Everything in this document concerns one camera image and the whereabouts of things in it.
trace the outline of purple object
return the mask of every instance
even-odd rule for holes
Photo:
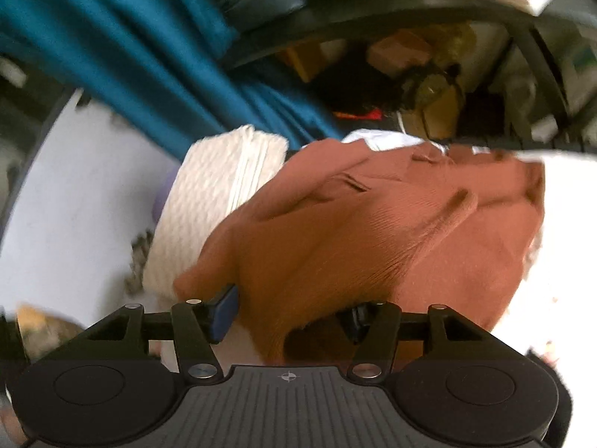
[[[163,206],[166,205],[166,200],[168,199],[168,195],[170,195],[170,190],[172,190],[172,185],[174,185],[174,180],[176,180],[176,175],[178,175],[179,170],[180,166],[176,167],[168,175],[166,175],[166,180],[164,180],[162,186],[157,192],[157,195],[155,196],[153,208],[151,209],[151,216],[153,217],[153,222],[155,222],[156,225],[159,222],[159,218],[162,217]]]

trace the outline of gray ribbed plate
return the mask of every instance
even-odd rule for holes
[[[405,422],[382,389],[352,384],[335,367],[240,366],[222,384],[190,389],[170,419],[122,448],[449,446]]]

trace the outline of curtain fold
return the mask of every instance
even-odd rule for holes
[[[224,72],[237,38],[209,0],[0,0],[0,51],[40,62],[182,159],[245,124],[291,148],[341,137],[333,117],[272,59]]]

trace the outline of beige knit fabric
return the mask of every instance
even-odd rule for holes
[[[172,282],[195,264],[205,239],[284,164],[285,138],[251,125],[195,143],[172,185],[143,272],[143,287],[175,298]]]

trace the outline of brown cloth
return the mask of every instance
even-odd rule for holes
[[[521,281],[543,193],[543,165],[503,152],[311,143],[216,227],[174,288],[209,299],[237,284],[268,363],[292,357],[291,331],[366,301],[447,304],[491,329]]]

